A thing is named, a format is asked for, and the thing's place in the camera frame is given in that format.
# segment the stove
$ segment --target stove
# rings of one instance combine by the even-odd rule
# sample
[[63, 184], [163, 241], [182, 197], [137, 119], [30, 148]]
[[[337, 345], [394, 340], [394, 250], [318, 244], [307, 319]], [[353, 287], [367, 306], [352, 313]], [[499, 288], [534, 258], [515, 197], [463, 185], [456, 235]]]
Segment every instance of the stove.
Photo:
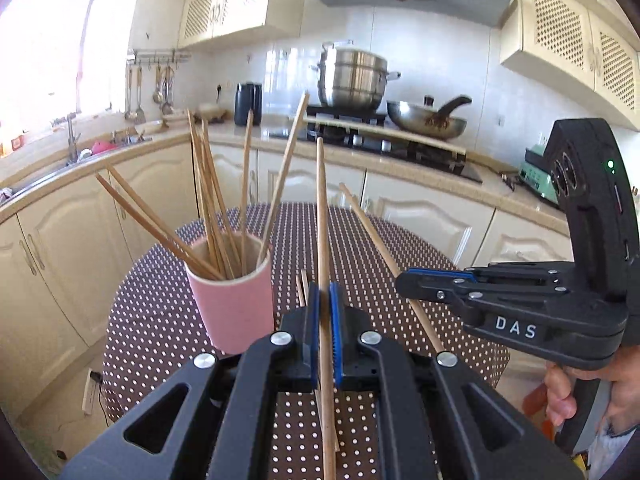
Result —
[[322, 137], [325, 144], [388, 156], [482, 183], [480, 175], [466, 163], [465, 153], [459, 148], [413, 134], [409, 136], [420, 142], [399, 139], [398, 134], [403, 132], [385, 125], [385, 114], [321, 105], [309, 105], [306, 114], [315, 118], [330, 116], [333, 121], [325, 121], [332, 124], [322, 124], [321, 119], [318, 123], [308, 122], [306, 129], [298, 134], [298, 140], [316, 142]]

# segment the wooden board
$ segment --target wooden board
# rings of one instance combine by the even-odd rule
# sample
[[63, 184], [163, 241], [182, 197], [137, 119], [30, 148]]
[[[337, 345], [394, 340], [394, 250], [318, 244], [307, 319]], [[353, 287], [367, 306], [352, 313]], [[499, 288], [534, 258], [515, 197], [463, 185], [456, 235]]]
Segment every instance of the wooden board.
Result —
[[394, 128], [385, 128], [384, 126], [376, 126], [375, 124], [357, 123], [355, 121], [341, 121], [339, 119], [331, 119], [326, 117], [313, 117], [305, 116], [305, 121], [312, 124], [326, 124], [327, 126], [338, 126], [340, 128], [354, 129], [360, 132], [367, 132], [368, 134], [374, 134], [378, 137], [384, 137], [385, 139], [401, 139], [409, 142], [417, 142], [418, 144], [426, 144], [427, 146], [433, 146], [434, 148], [440, 148], [441, 150], [447, 150], [451, 153], [459, 153], [460, 155], [466, 155], [466, 150], [444, 142], [443, 140], [434, 139], [433, 137], [427, 137], [411, 132], [405, 132], [403, 130], [395, 130]]

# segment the pink cup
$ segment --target pink cup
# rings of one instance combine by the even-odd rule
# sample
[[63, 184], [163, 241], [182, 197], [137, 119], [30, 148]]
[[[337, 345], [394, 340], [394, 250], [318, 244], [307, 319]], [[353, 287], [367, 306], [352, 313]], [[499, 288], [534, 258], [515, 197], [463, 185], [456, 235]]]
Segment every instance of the pink cup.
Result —
[[[232, 250], [225, 239], [227, 253]], [[233, 233], [237, 247], [240, 235]], [[261, 240], [247, 235], [246, 254], [249, 268], [255, 266]], [[196, 240], [191, 246], [199, 258], [208, 260], [206, 238]], [[244, 352], [251, 343], [273, 332], [273, 289], [271, 288], [271, 251], [257, 269], [235, 280], [206, 280], [184, 264], [193, 297], [207, 329], [211, 344], [228, 354]]]

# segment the green appliance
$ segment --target green appliance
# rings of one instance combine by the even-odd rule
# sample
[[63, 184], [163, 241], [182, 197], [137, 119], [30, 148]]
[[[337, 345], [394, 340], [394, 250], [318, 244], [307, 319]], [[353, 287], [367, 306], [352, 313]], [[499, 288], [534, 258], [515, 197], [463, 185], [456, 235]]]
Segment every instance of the green appliance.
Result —
[[551, 184], [551, 177], [546, 171], [542, 170], [542, 154], [544, 152], [545, 147], [542, 144], [536, 144], [531, 149], [527, 148], [525, 150], [524, 161], [520, 165], [520, 179], [535, 194], [558, 205], [558, 197]]

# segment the electrical outlet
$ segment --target electrical outlet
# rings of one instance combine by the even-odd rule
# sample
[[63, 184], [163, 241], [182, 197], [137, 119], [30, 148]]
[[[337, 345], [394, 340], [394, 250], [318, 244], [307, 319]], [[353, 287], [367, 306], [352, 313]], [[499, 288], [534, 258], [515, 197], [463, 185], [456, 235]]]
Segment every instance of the electrical outlet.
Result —
[[88, 369], [86, 381], [84, 382], [84, 395], [82, 396], [82, 411], [85, 415], [94, 412], [94, 401], [98, 397], [98, 383], [91, 377], [93, 370]]

